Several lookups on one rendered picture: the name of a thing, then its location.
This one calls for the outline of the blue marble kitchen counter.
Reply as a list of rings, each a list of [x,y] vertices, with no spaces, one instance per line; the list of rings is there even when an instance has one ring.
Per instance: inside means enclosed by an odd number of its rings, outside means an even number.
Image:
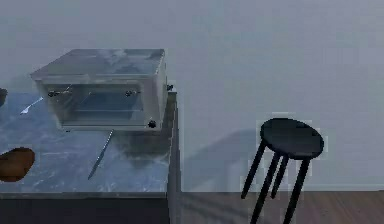
[[[35,153],[23,179],[0,181],[0,224],[181,224],[175,93],[161,131],[114,131],[90,180],[110,131],[61,131],[42,101],[20,115],[39,98],[11,93],[0,107],[0,155]]]

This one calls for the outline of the silver microwave oven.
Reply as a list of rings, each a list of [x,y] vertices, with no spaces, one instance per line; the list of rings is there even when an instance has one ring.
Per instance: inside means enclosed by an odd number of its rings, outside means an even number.
[[[59,128],[158,131],[169,84],[163,49],[72,49],[30,74]]]

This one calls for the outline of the black round stool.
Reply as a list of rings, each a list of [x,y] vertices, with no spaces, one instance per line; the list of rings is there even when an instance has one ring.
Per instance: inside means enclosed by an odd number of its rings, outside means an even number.
[[[265,149],[269,148],[274,152],[274,155],[254,207],[250,224],[256,224],[260,217],[273,177],[275,177],[275,182],[271,198],[274,199],[276,197],[288,161],[292,159],[300,161],[301,165],[283,221],[283,224],[290,224],[310,162],[322,154],[324,139],[317,130],[304,122],[290,118],[271,118],[261,125],[260,140],[261,142],[241,192],[242,199],[245,199],[249,192]]]

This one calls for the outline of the grey butter knife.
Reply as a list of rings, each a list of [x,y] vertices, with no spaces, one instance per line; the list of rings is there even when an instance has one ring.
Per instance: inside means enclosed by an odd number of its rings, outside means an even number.
[[[108,147],[108,145],[112,139],[113,133],[114,133],[114,130],[111,130],[109,135],[108,135],[108,138],[106,139],[106,141],[105,141],[105,143],[104,143],[104,145],[103,145],[103,147],[102,147],[102,149],[101,149],[101,151],[100,151],[100,153],[99,153],[99,155],[98,155],[98,157],[97,157],[97,159],[96,159],[96,161],[95,161],[95,163],[94,163],[94,165],[93,165],[93,167],[92,167],[92,169],[88,175],[88,178],[87,178],[88,180],[90,180],[94,176],[97,168],[99,167],[99,165],[100,165],[100,163],[104,157],[105,151],[106,151],[106,149],[107,149],[107,147]]]

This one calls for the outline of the white spoon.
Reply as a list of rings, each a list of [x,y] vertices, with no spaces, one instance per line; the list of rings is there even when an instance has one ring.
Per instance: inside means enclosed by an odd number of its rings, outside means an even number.
[[[37,103],[41,102],[44,98],[43,97],[40,97],[39,99],[37,99],[36,101],[34,101],[33,103],[31,103],[30,105],[28,105],[27,107],[25,107],[21,112],[20,112],[20,115],[24,115],[24,114],[27,114],[29,112],[29,109],[31,107],[33,107],[34,105],[36,105]]]

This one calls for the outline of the brown potato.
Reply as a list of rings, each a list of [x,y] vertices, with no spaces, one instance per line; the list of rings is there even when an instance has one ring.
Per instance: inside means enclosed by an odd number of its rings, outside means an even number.
[[[30,148],[18,147],[0,155],[0,181],[17,182],[23,179],[35,162]]]

